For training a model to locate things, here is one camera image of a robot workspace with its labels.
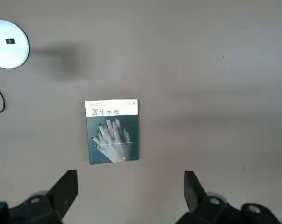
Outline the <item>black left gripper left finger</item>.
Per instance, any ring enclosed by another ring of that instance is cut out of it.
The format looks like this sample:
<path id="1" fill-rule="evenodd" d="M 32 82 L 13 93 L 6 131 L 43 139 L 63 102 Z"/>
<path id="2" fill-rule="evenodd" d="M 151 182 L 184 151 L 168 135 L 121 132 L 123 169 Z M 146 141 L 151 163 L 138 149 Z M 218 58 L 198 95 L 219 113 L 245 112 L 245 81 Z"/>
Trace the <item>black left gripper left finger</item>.
<path id="1" fill-rule="evenodd" d="M 17 206 L 0 201 L 0 224 L 62 224 L 78 196 L 77 170 L 68 170 L 48 191 L 34 194 Z"/>

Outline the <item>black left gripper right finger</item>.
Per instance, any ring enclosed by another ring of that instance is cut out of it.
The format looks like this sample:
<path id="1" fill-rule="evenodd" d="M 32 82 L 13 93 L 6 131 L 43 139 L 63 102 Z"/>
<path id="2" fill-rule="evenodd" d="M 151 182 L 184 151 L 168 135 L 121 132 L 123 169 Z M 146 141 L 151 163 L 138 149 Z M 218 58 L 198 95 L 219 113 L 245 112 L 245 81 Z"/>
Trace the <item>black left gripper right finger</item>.
<path id="1" fill-rule="evenodd" d="M 184 198 L 188 211 L 178 224 L 279 224 L 267 207 L 245 203 L 240 209 L 219 195 L 209 195 L 193 171 L 184 172 Z"/>

